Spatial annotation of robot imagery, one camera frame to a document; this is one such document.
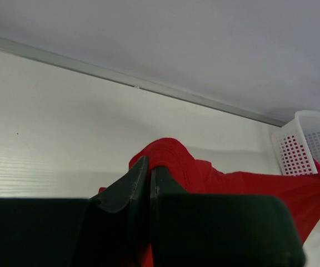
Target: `metal ceiling trim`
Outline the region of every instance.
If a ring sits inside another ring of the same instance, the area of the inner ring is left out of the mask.
[[[126,86],[136,87],[141,90],[158,93],[160,95],[194,103],[218,111],[223,111],[240,117],[248,118],[251,120],[264,122],[270,125],[281,127],[285,124],[282,121],[278,121],[255,112],[247,111],[238,107],[220,103],[215,100],[210,100],[201,96],[193,95],[191,93],[184,92],[168,86],[159,85],[157,83],[149,82],[140,78],[135,78],[116,71],[107,70],[103,67],[85,63],[79,60],[74,60],[72,58],[47,52],[39,48],[34,48],[4,38],[0,38],[0,51],[7,52],[19,57],[27,58],[29,60],[34,60],[52,66],[64,68],[70,71],[79,72],[85,75],[90,75],[104,80],[121,83]]]

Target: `dark green object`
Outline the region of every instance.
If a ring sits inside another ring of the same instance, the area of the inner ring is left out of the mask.
[[[152,170],[151,242],[158,266],[302,267],[302,244],[276,197],[189,194]]]
[[[0,199],[0,266],[302,267],[291,216],[275,197],[189,194],[141,157],[91,199]]]

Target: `white plastic basket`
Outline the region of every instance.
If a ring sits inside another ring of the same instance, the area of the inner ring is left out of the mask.
[[[297,111],[294,120],[271,136],[284,175],[316,174],[320,163],[320,112]],[[320,232],[320,220],[314,228]]]

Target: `red fabric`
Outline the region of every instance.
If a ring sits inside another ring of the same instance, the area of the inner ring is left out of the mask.
[[[100,187],[100,188],[98,189],[98,192],[101,193],[104,189],[106,189],[106,187]]]
[[[315,159],[313,159],[313,161],[314,161],[314,165],[316,166],[318,173],[320,174],[320,163],[318,161],[316,161]]]
[[[154,167],[166,166],[172,177],[191,193],[255,194],[280,198],[289,208],[302,242],[320,219],[320,174],[223,174],[210,162],[195,160],[179,141],[171,138],[149,144],[131,159],[129,168],[141,156],[149,157],[149,172]],[[153,266],[151,249],[143,266]]]

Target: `perforated basket side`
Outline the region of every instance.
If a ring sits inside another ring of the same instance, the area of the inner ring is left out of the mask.
[[[317,172],[302,129],[296,120],[292,120],[277,130],[271,139],[284,175],[303,175]]]

